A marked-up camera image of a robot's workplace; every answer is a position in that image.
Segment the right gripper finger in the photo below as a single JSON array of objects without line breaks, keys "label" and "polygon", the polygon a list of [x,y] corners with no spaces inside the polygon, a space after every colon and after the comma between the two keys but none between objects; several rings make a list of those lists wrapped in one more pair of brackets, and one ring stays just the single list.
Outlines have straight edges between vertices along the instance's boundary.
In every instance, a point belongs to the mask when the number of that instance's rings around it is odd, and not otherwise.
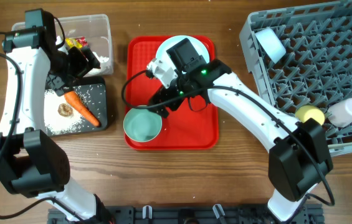
[{"label": "right gripper finger", "polygon": [[148,106],[160,104],[166,100],[166,91],[158,90],[148,101]]},{"label": "right gripper finger", "polygon": [[175,111],[175,104],[162,105],[155,109],[155,113],[160,115],[162,118],[167,118],[171,111]]}]

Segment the mint green bowl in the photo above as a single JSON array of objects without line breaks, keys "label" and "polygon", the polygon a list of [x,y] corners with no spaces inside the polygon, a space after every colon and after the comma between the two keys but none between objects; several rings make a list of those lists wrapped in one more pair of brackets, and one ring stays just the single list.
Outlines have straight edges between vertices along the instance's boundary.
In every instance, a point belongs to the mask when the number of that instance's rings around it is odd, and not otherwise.
[{"label": "mint green bowl", "polygon": [[162,126],[162,117],[146,109],[130,109],[123,120],[125,134],[136,142],[152,141],[159,135]]}]

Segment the white tissue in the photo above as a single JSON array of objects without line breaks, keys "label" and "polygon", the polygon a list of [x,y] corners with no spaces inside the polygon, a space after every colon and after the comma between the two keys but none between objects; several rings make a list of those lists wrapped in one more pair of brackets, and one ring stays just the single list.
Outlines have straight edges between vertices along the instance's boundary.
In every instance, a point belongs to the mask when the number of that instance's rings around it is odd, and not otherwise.
[{"label": "white tissue", "polygon": [[112,66],[108,57],[99,56],[98,61],[100,62],[100,68],[93,68],[89,71],[86,76],[97,76],[97,75],[110,75]]}]

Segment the pink plastic cup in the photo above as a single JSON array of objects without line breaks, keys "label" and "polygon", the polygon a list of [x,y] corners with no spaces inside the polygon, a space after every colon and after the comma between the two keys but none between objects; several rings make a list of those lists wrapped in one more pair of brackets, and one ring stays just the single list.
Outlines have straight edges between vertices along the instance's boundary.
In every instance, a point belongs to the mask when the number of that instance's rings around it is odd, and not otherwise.
[{"label": "pink plastic cup", "polygon": [[348,98],[329,107],[328,120],[334,126],[344,128],[352,123],[352,98]]}]

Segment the light blue plate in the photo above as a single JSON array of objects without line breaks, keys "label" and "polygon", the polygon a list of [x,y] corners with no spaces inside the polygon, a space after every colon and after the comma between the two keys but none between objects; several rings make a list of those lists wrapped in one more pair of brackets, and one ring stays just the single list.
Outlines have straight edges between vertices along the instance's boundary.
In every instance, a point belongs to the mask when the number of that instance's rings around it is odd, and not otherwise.
[{"label": "light blue plate", "polygon": [[195,37],[188,36],[188,35],[176,35],[176,36],[173,36],[173,37],[166,39],[158,47],[158,49],[156,51],[156,58],[160,59],[163,62],[166,62],[167,64],[172,65],[173,63],[172,63],[172,61],[166,51],[168,49],[170,49],[171,47],[173,47],[178,42],[182,41],[183,39],[189,39],[189,41],[192,43],[193,47],[196,49],[197,53],[199,55],[202,55],[206,62],[210,61],[209,51],[204,46],[203,42],[198,40]]}]

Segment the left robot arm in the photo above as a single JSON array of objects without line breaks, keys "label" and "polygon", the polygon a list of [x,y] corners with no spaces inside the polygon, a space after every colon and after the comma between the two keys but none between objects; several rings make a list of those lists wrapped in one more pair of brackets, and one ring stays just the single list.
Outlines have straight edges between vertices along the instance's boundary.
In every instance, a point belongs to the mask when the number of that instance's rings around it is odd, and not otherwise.
[{"label": "left robot arm", "polygon": [[62,50],[58,18],[43,9],[25,13],[25,27],[6,32],[0,57],[8,79],[0,121],[0,182],[10,194],[48,202],[70,222],[113,223],[113,215],[95,194],[70,176],[69,159],[47,135],[44,123],[46,88],[65,96],[93,125],[98,121],[76,100],[73,82],[100,67],[90,49]]}]

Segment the red wrapper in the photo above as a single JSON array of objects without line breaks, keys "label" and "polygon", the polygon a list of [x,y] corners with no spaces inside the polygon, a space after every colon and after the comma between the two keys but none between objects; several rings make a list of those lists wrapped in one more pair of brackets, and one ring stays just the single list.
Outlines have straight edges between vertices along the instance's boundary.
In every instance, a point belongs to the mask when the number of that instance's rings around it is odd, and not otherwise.
[{"label": "red wrapper", "polygon": [[80,43],[83,47],[88,46],[88,42],[85,37],[76,38],[76,41]]}]

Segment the white plastic spoon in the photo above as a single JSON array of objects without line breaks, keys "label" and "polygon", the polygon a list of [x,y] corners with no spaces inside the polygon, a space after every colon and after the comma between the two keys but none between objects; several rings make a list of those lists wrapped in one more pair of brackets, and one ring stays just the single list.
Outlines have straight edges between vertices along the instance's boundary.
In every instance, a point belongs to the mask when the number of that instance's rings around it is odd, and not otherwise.
[{"label": "white plastic spoon", "polygon": [[352,142],[349,143],[341,143],[341,144],[330,144],[328,147],[329,149],[340,150],[344,149],[345,147],[352,146]]}]

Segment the brown mushroom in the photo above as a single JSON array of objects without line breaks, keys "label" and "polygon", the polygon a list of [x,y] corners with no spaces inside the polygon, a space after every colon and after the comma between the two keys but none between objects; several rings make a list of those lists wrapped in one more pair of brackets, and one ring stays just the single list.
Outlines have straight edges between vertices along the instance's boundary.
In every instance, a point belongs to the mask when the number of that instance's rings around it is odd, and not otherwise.
[{"label": "brown mushroom", "polygon": [[58,114],[63,117],[69,117],[73,115],[73,109],[66,103],[61,103],[58,107]]}]

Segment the light blue bowl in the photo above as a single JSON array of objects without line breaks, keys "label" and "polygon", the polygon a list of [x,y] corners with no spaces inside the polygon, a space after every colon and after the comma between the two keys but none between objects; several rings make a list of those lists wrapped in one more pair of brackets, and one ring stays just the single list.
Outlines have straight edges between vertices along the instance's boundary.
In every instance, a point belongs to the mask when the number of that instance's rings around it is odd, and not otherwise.
[{"label": "light blue bowl", "polygon": [[273,63],[277,63],[286,54],[286,48],[271,28],[255,33],[256,39]]}]

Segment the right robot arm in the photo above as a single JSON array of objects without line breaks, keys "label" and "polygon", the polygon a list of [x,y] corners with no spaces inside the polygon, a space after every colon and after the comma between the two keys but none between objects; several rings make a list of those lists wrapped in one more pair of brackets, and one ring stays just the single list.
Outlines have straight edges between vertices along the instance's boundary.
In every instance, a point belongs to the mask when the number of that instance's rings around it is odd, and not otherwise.
[{"label": "right robot arm", "polygon": [[207,62],[188,38],[166,51],[169,59],[152,59],[147,76],[162,86],[151,97],[149,110],[167,118],[185,99],[201,96],[234,117],[250,131],[269,154],[269,180],[275,190],[267,203],[274,219],[289,222],[314,195],[319,183],[326,188],[329,201],[335,198],[325,176],[333,162],[322,125],[313,118],[299,121],[276,109],[247,88],[225,63]]}]

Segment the orange carrot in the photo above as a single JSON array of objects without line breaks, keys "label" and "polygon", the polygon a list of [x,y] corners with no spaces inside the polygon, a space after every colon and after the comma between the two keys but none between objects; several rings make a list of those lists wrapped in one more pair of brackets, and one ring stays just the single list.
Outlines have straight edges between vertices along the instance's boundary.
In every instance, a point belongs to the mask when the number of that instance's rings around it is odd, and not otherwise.
[{"label": "orange carrot", "polygon": [[64,94],[66,102],[78,111],[87,121],[89,121],[95,127],[100,126],[99,120],[87,109],[82,103],[78,94],[75,91],[70,91]]}]

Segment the yellow plastic cup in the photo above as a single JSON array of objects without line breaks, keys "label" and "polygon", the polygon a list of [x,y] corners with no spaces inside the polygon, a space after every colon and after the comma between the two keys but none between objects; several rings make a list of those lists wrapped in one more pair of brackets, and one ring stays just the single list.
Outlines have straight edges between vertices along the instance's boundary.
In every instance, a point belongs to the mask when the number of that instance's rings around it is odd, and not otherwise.
[{"label": "yellow plastic cup", "polygon": [[320,125],[323,125],[325,122],[325,114],[319,108],[312,105],[304,105],[297,109],[295,117],[303,123],[310,118],[314,119]]}]

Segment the yellow candy wrapper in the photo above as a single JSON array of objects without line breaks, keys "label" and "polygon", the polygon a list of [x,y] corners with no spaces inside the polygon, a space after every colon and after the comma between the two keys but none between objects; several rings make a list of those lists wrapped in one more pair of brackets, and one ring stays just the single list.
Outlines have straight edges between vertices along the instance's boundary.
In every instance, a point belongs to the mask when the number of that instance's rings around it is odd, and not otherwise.
[{"label": "yellow candy wrapper", "polygon": [[66,38],[65,43],[67,44],[67,47],[69,49],[71,49],[72,47],[81,49],[83,47],[83,45],[77,39],[73,39],[73,38]]}]

